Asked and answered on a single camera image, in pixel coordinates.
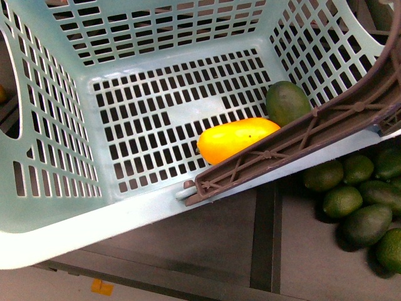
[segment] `yellow fruit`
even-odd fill
[[[218,164],[279,129],[270,120],[248,118],[205,130],[197,146],[208,163]]]

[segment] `crate handle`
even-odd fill
[[[401,0],[376,63],[354,86],[220,164],[198,174],[190,206],[267,174],[369,126],[401,128]]]

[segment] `orange sticker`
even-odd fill
[[[100,279],[94,279],[91,287],[93,293],[99,293],[106,296],[111,296],[113,289],[114,285],[103,283]]]

